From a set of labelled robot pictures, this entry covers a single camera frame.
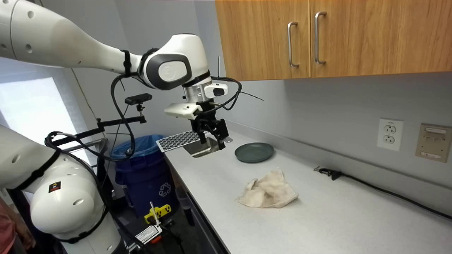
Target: beige towel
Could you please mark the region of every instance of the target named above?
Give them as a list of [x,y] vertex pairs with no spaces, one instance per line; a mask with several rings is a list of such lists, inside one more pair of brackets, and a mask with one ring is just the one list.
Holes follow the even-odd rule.
[[235,200],[249,207],[282,208],[295,200],[298,194],[284,180],[280,170],[273,170],[262,179],[253,179],[246,187],[241,197]]

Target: wall plate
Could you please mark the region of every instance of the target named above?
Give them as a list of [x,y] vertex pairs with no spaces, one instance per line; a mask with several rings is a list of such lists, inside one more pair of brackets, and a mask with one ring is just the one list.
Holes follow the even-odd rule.
[[377,146],[400,151],[402,132],[403,121],[381,118],[378,125]]
[[452,127],[421,124],[416,156],[447,162],[452,141]]

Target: person's arm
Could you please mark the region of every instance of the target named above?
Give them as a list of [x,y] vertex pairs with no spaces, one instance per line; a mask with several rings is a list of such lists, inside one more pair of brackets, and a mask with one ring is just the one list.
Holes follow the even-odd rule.
[[19,238],[21,239],[24,248],[25,249],[34,248],[34,246],[36,245],[36,241],[34,240],[33,235],[31,234],[30,230],[28,229],[27,225],[22,220],[22,218],[17,213],[15,213],[1,197],[0,197],[0,206],[4,208],[8,217],[14,222],[16,233],[17,235],[19,235]]

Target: blue recycling bin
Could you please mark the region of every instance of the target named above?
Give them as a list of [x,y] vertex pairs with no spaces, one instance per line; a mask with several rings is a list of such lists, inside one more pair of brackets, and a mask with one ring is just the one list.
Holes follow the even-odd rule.
[[[171,206],[171,213],[179,207],[175,194],[170,167],[156,141],[162,135],[149,135],[135,138],[135,153],[128,160],[116,162],[116,183],[127,186],[127,193],[138,216],[149,213],[150,201],[155,207],[166,204]],[[124,158],[130,141],[114,147],[112,158]]]

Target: cabinet door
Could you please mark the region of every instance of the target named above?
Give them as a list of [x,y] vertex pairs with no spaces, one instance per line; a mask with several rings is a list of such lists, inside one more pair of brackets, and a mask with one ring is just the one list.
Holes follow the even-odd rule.
[[452,71],[452,1],[311,0],[313,77]]
[[[216,0],[226,74],[237,80],[310,77],[309,0]],[[292,62],[289,65],[287,25]]]

